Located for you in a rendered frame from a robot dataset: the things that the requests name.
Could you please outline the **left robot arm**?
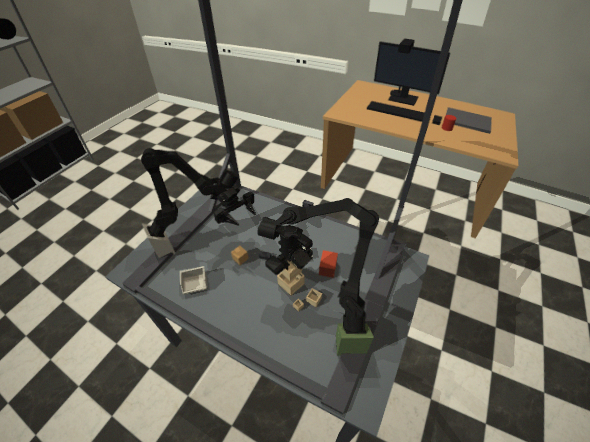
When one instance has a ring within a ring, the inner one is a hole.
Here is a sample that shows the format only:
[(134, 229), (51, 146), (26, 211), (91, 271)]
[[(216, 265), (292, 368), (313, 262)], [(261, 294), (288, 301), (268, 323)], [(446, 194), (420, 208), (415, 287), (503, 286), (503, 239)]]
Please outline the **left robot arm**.
[[(379, 223), (379, 215), (373, 210), (366, 210), (359, 204), (354, 204), (355, 202), (352, 200), (354, 202), (353, 203), (351, 200), (352, 199), (350, 198), (344, 198), (342, 200), (323, 203), (314, 206), (300, 206), (306, 208), (288, 207), (284, 209), (282, 216), (277, 220), (270, 219), (268, 217), (263, 217), (260, 225), (258, 226), (258, 235), (273, 240), (276, 237), (280, 237), (282, 245), (286, 247), (291, 247), (297, 243), (297, 238), (301, 237), (303, 230), (299, 227), (291, 225), (283, 226), (283, 224), (295, 224), (297, 223), (297, 221), (304, 221), (308, 217), (311, 218), (314, 216), (330, 214), (340, 211), (347, 211), (356, 219), (358, 219), (360, 221), (359, 240), (354, 260), (352, 263), (349, 279), (347, 281), (348, 284), (346, 284), (346, 281), (342, 282), (340, 294), (338, 295), (338, 297), (340, 297), (340, 305), (342, 307), (344, 306), (343, 308), (345, 309), (345, 314), (343, 315), (343, 328), (346, 334), (366, 334), (366, 313), (364, 311), (365, 302), (359, 296), (360, 278), (364, 267), (370, 240)], [(359, 206), (364, 210), (361, 210)], [(365, 210), (367, 212), (365, 212)], [(302, 250), (301, 245), (299, 245), (297, 246), (297, 249), (295, 251), (292, 250), (289, 253), (287, 260), (289, 262), (292, 261), (298, 269), (302, 269), (312, 259), (312, 255), (313, 251), (310, 248)], [(359, 306), (361, 308), (357, 306), (357, 303), (358, 305), (360, 304)]]

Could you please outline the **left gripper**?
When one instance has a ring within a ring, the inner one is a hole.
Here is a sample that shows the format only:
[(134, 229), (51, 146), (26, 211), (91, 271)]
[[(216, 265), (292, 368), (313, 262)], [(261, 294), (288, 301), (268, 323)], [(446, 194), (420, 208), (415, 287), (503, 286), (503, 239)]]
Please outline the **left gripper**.
[(313, 246), (312, 240), (304, 234), (301, 234), (301, 237), (297, 238), (297, 243), (291, 247), (286, 247), (286, 246), (282, 245), (281, 240), (280, 240), (278, 242), (278, 244), (281, 245), (281, 248), (279, 249), (281, 254), (277, 257), (272, 256), (267, 261), (265, 261), (266, 267), (269, 270), (271, 270), (275, 275), (278, 275), (286, 267), (287, 267), (286, 270), (288, 270), (288, 266), (290, 266), (290, 264), (287, 261), (287, 257), (289, 255), (289, 252), (291, 252), (292, 250), (295, 251), (297, 249), (297, 246), (299, 246), (299, 243), (301, 245), (302, 250), (303, 250), (303, 246), (305, 247), (305, 249), (311, 248)]

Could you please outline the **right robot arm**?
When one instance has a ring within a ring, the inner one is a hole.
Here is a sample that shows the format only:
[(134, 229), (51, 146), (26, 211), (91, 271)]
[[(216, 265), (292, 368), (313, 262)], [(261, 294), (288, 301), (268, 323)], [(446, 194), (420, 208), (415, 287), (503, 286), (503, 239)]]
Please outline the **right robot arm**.
[[(166, 156), (155, 156), (164, 154), (166, 154)], [(171, 223), (175, 223), (178, 216), (176, 202), (172, 203), (172, 201), (169, 199), (160, 168), (157, 167), (158, 165), (172, 163), (177, 169), (179, 169), (183, 174), (193, 181), (193, 183), (203, 195), (211, 195), (210, 199), (217, 200), (218, 198), (219, 200), (220, 196), (224, 193), (224, 197), (222, 196), (222, 199), (223, 201), (225, 200), (224, 203), (227, 206), (229, 201), (232, 199), (239, 199), (237, 194), (240, 192), (240, 188), (237, 185), (234, 185), (239, 176), (233, 171), (224, 170), (220, 178), (210, 179), (205, 175), (198, 173), (192, 166), (182, 159), (177, 154), (177, 152), (155, 150), (153, 148), (147, 148), (144, 150), (141, 157), (141, 162), (151, 176), (161, 204), (161, 210), (157, 211), (157, 215), (151, 227), (147, 226), (151, 236), (164, 238), (165, 236), (163, 233), (165, 229)], [(213, 185), (213, 183), (216, 185)]]

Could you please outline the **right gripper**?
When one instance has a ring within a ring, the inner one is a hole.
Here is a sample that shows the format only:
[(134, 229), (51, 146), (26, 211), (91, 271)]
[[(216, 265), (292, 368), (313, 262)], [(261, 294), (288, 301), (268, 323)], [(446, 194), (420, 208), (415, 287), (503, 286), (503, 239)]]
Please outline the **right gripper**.
[(245, 204), (246, 208), (252, 214), (256, 215), (254, 208), (252, 206), (252, 204), (254, 203), (254, 194), (251, 191), (244, 194), (243, 199), (241, 201), (238, 201), (238, 199), (236, 199), (236, 198), (232, 199), (231, 201), (229, 201), (228, 206), (223, 202), (222, 196), (223, 196), (223, 194), (220, 196), (219, 201), (224, 204), (226, 209), (223, 209), (221, 207), (218, 210), (214, 211), (214, 218), (218, 224), (220, 224), (221, 222), (222, 223), (226, 222), (226, 223), (239, 225), (239, 223), (229, 214), (229, 212), (234, 211), (235, 209), (239, 208), (240, 206), (242, 206), (244, 204)]

